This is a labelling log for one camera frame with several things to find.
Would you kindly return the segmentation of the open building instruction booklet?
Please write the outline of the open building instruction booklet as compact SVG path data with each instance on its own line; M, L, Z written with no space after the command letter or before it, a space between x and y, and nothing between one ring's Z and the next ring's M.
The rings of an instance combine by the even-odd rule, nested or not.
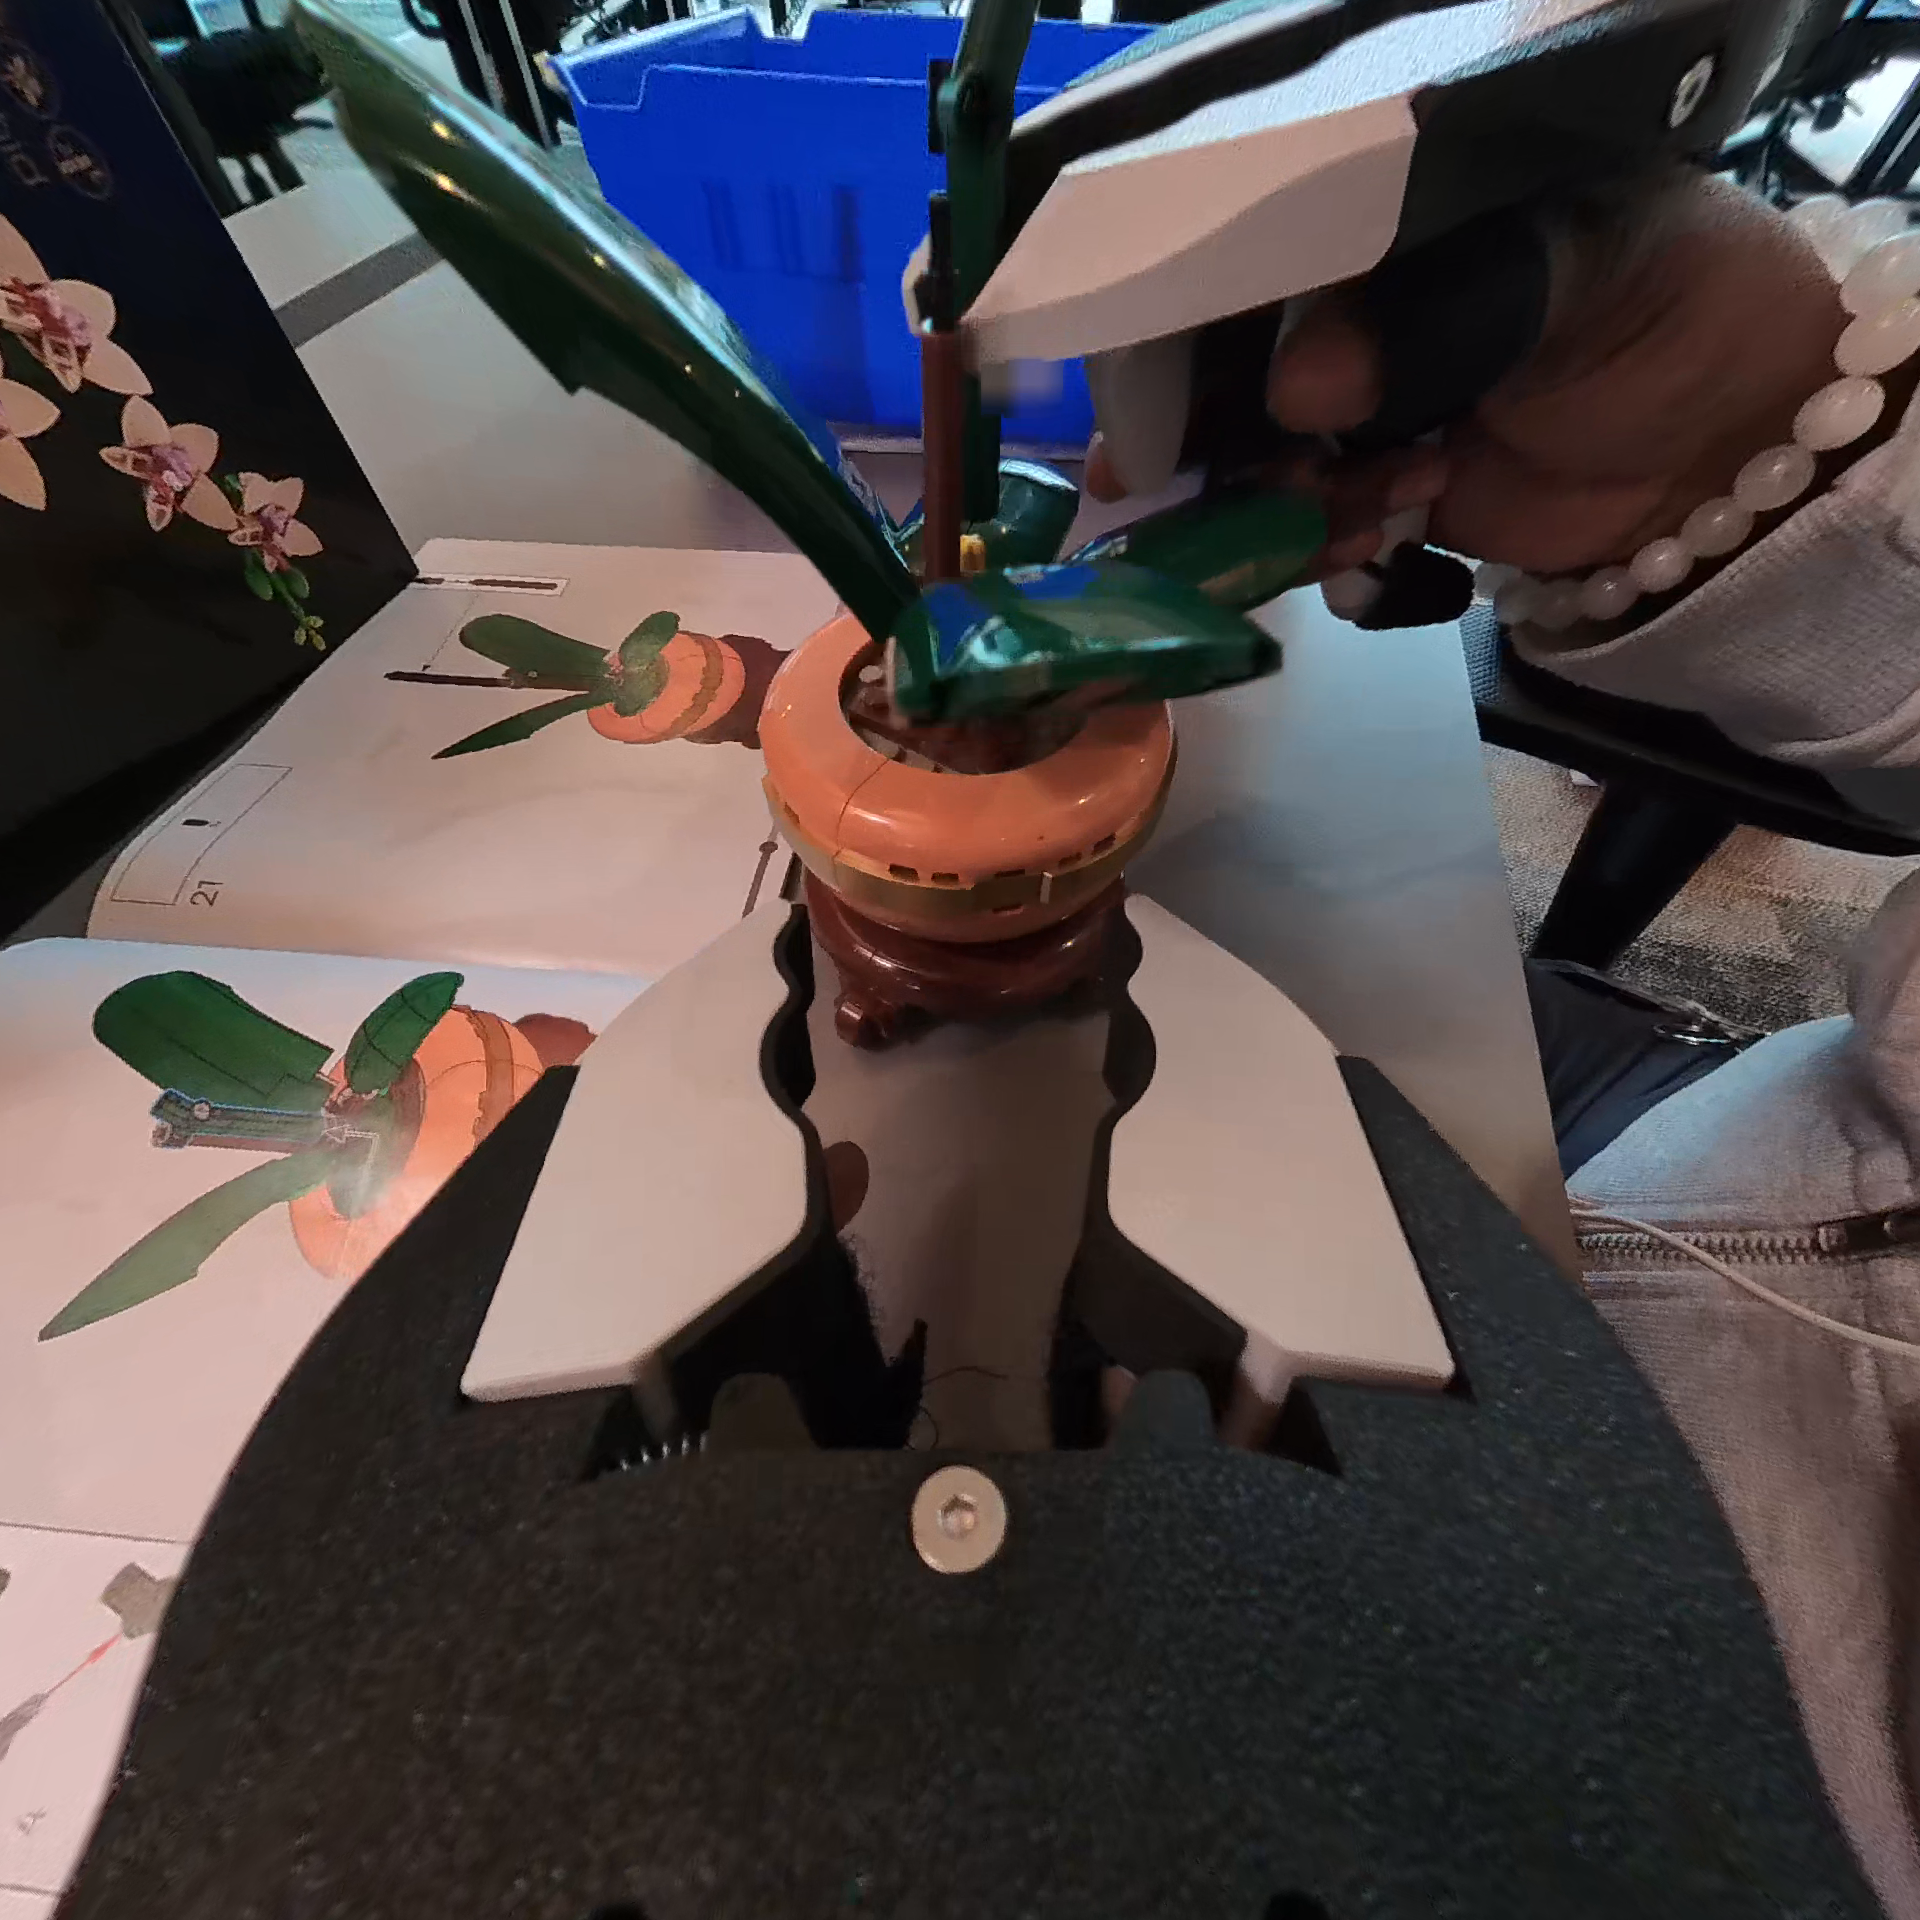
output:
M433 541L5 947L5 1916L51 1916L305 1341L545 1068L767 902L805 561Z

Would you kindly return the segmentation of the black chair base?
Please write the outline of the black chair base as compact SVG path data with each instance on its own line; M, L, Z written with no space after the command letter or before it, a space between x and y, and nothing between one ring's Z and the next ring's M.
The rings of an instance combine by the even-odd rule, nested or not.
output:
M1528 955L1609 969L1737 828L1871 856L1917 835L1798 766L1744 751L1703 717L1575 688L1518 657L1496 614L1457 622L1478 736L1590 777L1600 797Z

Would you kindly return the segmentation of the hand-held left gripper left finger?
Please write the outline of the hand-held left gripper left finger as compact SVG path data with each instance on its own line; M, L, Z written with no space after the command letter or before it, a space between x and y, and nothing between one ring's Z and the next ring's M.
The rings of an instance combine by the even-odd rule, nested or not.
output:
M471 1347L468 1400L628 1387L655 1439L705 1425L694 1344L819 1212L816 1147L776 1070L808 998L805 907L771 902L588 1047Z

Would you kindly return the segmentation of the blue plastic bin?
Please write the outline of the blue plastic bin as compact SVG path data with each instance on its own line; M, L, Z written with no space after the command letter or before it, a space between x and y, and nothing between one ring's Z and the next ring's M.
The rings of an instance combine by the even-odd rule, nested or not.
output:
M902 273L945 185L927 79L963 29L825 7L779 36L739 9L557 59L605 201L720 302L789 400L849 433L920 433Z

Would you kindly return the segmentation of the toy orchid flowerpot model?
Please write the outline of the toy orchid flowerpot model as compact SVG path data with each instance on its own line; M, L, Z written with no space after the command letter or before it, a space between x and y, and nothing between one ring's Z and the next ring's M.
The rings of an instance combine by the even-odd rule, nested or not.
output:
M1115 531L1063 555L1075 489L1001 462L968 348L965 574L926 587L920 503L894 520L694 279L336 7L292 20L359 160L517 342L727 479L837 595L838 616L774 671L757 739L838 1036L877 1047L1093 977L1168 800L1171 704L1279 669L1254 608L1249 630L1011 630L1011 569Z

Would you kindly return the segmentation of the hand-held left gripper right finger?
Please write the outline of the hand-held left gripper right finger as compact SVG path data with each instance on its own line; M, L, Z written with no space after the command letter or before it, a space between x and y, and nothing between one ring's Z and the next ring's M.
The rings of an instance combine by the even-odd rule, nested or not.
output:
M1243 1448L1301 1380L1447 1390L1456 1360L1333 1041L1158 902L1125 919L1099 1344L1137 1376L1199 1376Z

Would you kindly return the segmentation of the white hoodie drawstring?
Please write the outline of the white hoodie drawstring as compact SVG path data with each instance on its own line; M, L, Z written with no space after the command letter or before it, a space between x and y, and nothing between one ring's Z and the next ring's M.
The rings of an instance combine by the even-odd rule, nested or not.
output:
M1604 1206L1595 1206L1587 1199L1575 1199L1572 1203L1572 1219L1580 1227L1582 1239L1593 1237L1600 1230L1609 1230L1609 1232L1619 1230L1619 1232L1625 1232L1625 1235L1638 1235L1638 1237L1665 1247L1669 1253L1691 1262L1694 1265L1711 1273L1716 1279L1739 1288L1748 1300L1752 1300L1763 1307L1768 1307L1779 1315L1790 1317L1801 1328L1809 1328L1814 1332L1822 1332L1827 1337L1836 1337L1838 1341L1845 1341L1849 1347L1856 1347L1856 1349L1862 1349L1862 1350L1869 1350L1869 1352L1876 1352L1876 1355L1897 1357L1897 1360L1917 1360L1917 1344L1915 1341L1899 1339L1894 1335L1881 1335L1881 1332L1875 1332L1875 1329L1856 1328L1856 1326L1843 1323L1840 1318L1833 1318L1823 1311L1814 1311L1814 1310L1806 1307L1804 1303L1797 1303L1797 1300L1783 1296L1774 1286L1766 1286L1760 1279L1748 1278L1742 1268L1728 1264L1713 1249L1710 1249L1701 1239L1694 1239L1694 1237L1686 1237L1686 1235L1680 1235L1680 1232L1670 1232L1669 1227L1646 1222L1637 1215L1625 1215L1625 1214L1619 1214L1619 1212L1609 1212Z

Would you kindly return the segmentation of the person's right hand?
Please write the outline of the person's right hand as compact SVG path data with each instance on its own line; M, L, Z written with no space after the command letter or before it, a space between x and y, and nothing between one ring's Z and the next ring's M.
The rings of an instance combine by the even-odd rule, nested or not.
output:
M1319 501L1316 577L1367 561L1420 507L1470 559L1535 577L1622 565L1787 444L1833 372L1833 279L1737 183L1681 168L1552 215L1549 237L1539 342L1428 444L1334 449L1385 396L1371 279L1303 300L1263 376L1283 454L1241 475Z

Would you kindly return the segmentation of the dark green toy stem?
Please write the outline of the dark green toy stem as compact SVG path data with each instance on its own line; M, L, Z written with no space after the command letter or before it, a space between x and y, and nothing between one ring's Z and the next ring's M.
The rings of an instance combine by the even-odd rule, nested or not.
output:
M1017 85L1038 16L1038 3L972 3L956 54L932 88L934 151L951 199L956 325L1004 254Z

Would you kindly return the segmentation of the brown toy stem rod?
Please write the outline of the brown toy stem rod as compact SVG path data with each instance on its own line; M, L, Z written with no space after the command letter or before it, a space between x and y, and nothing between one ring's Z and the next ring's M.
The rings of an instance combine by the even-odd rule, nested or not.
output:
M968 409L963 337L951 320L918 336L920 371L920 582L963 577L968 523Z

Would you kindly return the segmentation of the person's right forearm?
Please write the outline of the person's right forearm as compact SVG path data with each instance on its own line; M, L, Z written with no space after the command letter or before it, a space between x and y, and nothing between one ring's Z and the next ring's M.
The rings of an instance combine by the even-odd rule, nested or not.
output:
M1879 283L1783 445L1752 454L1622 565L1535 577L1527 660L1572 685L1697 712L1750 751L1827 772L1915 767L1915 255Z

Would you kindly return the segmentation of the black orchid toy set box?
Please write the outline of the black orchid toy set box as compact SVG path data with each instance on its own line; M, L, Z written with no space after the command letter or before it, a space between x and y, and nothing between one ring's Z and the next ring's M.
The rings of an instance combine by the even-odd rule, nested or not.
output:
M5 935L416 569L128 4L5 4Z

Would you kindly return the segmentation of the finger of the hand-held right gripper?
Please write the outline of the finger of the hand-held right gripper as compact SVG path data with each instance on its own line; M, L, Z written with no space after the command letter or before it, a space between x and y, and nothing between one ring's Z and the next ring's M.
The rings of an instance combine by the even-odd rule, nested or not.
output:
M1371 270L1416 133L1403 93L1259 126L1209 107L1070 161L966 308L972 358L1115 352Z
M1067 81L1024 119L1024 131L1017 131L1017 110L999 262L1070 161L1173 128L1190 112L1247 88L1289 79L1355 36L1353 12L1196 12ZM902 276L911 323L920 317L916 279L923 255L926 244Z

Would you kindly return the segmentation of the grey desk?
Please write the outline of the grey desk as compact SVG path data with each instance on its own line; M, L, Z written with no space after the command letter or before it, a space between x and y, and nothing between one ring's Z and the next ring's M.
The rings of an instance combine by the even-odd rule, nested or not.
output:
M88 935L5 949L5 1916L53 1916L105 1804L160 1611L241 1443L360 1273L285 1206L167 1296L36 1329L241 1153L158 1147L155 1088L92 1032L197 969L327 1040L407 976L463 969L486 1017L598 1030L782 870L741 748L590 745L582 724L430 764L500 694L452 669L493 587L411 585L283 717L199 777L87 896ZM1544 1093L1468 669L1452 630L1367 635L1308 595L1263 612L1278 680L1199 702L1137 884L1278 981L1548 1222Z

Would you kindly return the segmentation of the black office chair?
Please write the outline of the black office chair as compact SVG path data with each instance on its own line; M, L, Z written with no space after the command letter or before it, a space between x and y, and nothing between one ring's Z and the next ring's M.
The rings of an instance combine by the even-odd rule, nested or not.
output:
M135 16L249 203L300 190L280 142L321 101L319 62L255 3L137 3Z

